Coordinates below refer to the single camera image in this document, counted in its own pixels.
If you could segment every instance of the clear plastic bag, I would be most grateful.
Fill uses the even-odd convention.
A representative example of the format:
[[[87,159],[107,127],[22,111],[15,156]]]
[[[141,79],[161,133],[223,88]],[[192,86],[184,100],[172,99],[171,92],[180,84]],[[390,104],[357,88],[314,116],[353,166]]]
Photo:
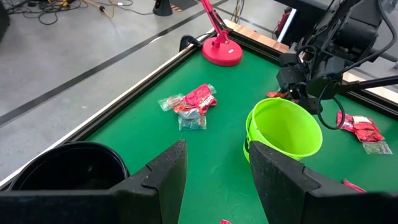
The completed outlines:
[[[181,93],[178,95],[170,96],[162,100],[158,100],[159,105],[163,111],[169,111],[175,108],[176,106],[181,105],[183,101],[184,101],[184,95]]]
[[[206,129],[206,117],[200,116],[193,119],[178,117],[180,130]]]
[[[198,108],[191,108],[191,109],[188,109],[188,110],[181,110],[181,111],[179,111],[177,113],[183,119],[194,119],[194,118],[198,118],[198,117],[201,116]]]
[[[365,152],[368,154],[388,154],[392,155],[392,151],[385,141],[378,142],[362,142]]]
[[[211,91],[211,94],[215,94],[215,93],[217,93],[217,90],[216,90],[216,88],[214,88],[214,86],[213,85],[211,85],[211,84],[207,84],[207,87],[209,88],[209,90]]]

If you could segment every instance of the red wrapper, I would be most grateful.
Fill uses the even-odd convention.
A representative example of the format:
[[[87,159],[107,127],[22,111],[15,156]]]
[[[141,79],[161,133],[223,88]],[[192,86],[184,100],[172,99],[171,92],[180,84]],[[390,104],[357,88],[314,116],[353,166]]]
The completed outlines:
[[[275,97],[285,98],[287,95],[288,95],[288,93],[279,93],[278,91],[273,91],[273,92],[267,93],[267,96],[269,98],[275,98]]]
[[[232,224],[230,221],[227,221],[227,220],[222,220],[221,222],[220,222],[220,224]]]
[[[347,179],[343,180],[343,184],[345,186],[351,187],[352,189],[356,190],[357,192],[366,193],[366,191],[364,189],[362,189],[361,187],[358,187],[357,185],[351,183]]]
[[[207,84],[203,84],[195,90],[184,96],[184,104],[174,108],[174,111],[189,110],[189,108],[198,108],[199,113],[204,115],[209,106],[215,106],[217,104],[216,98],[211,94]]]
[[[341,121],[341,111],[337,112],[337,124]],[[365,116],[351,116],[346,114],[341,129],[352,132],[362,142],[378,142],[384,140],[380,130],[373,120]]]

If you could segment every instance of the black bucket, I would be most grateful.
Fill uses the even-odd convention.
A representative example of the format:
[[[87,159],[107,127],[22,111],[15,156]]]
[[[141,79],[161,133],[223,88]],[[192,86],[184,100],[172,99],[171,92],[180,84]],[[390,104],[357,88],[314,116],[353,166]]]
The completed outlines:
[[[128,177],[126,165],[112,149],[94,142],[73,142],[34,159],[9,190],[100,190]]]

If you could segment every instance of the lime green bucket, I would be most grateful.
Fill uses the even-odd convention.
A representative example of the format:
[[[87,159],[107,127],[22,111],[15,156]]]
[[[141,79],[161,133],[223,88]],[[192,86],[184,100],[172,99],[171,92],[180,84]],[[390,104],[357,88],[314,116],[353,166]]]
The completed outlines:
[[[296,160],[314,155],[322,145],[322,132],[313,116],[282,98],[256,104],[246,120],[246,132],[243,153],[248,161],[250,141],[262,142]]]

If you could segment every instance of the concrete floor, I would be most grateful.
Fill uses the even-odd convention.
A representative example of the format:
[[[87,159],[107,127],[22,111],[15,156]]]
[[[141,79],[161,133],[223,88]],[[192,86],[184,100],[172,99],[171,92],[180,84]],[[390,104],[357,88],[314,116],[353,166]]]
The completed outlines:
[[[236,4],[211,3],[223,19]],[[153,5],[137,0],[130,8]],[[241,24],[271,37],[284,9],[246,1]],[[112,22],[89,7],[60,13],[51,26],[12,15],[0,44],[0,180],[174,56],[182,35],[210,27],[201,4],[169,17],[116,9]]]

